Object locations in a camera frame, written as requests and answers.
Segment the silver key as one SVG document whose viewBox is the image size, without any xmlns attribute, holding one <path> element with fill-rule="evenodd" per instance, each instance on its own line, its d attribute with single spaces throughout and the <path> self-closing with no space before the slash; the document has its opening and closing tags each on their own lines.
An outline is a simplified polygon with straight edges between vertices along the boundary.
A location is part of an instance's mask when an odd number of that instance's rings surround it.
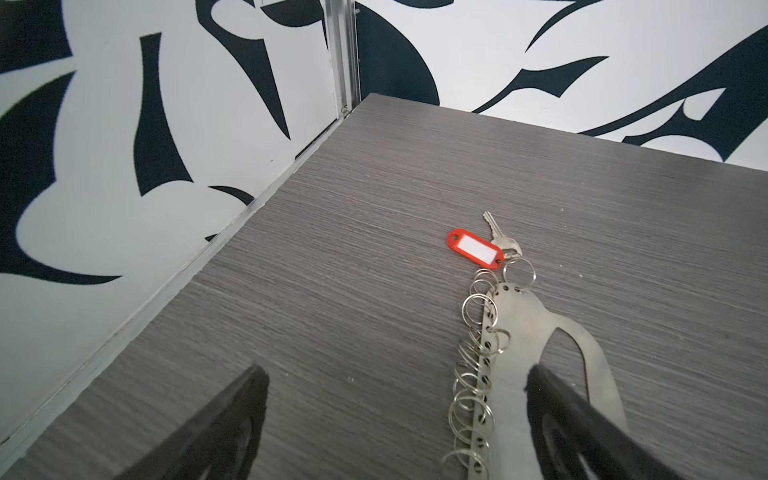
<svg viewBox="0 0 768 480">
<path fill-rule="evenodd" d="M 484 211 L 483 219 L 489 225 L 491 230 L 491 243 L 502 251 L 504 258 L 506 260 L 521 258 L 522 251 L 520 245 L 516 240 L 509 238 L 503 233 L 492 213 L 490 211 Z"/>
</svg>

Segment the red key tag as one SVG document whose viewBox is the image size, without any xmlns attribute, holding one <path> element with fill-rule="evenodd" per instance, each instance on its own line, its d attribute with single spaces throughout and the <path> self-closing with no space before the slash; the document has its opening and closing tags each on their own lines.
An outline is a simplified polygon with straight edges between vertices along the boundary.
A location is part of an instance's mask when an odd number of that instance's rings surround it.
<svg viewBox="0 0 768 480">
<path fill-rule="evenodd" d="M 481 268 L 495 270 L 504 262 L 504 254 L 499 247 L 464 229 L 449 232 L 446 245 Z"/>
</svg>

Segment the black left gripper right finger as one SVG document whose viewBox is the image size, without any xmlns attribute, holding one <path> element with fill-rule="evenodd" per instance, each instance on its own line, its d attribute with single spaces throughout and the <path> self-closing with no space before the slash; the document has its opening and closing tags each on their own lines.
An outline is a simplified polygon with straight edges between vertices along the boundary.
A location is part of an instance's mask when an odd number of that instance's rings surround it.
<svg viewBox="0 0 768 480">
<path fill-rule="evenodd" d="M 527 416 L 545 479 L 679 479 L 546 366 L 526 383 Z"/>
</svg>

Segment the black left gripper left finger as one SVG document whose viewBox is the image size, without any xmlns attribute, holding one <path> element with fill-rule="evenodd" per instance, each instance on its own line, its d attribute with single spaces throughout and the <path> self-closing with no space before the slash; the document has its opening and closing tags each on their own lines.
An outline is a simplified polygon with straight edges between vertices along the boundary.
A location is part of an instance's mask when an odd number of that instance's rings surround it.
<svg viewBox="0 0 768 480">
<path fill-rule="evenodd" d="M 257 457 L 269 376 L 252 364 L 119 479 L 246 479 Z"/>
</svg>

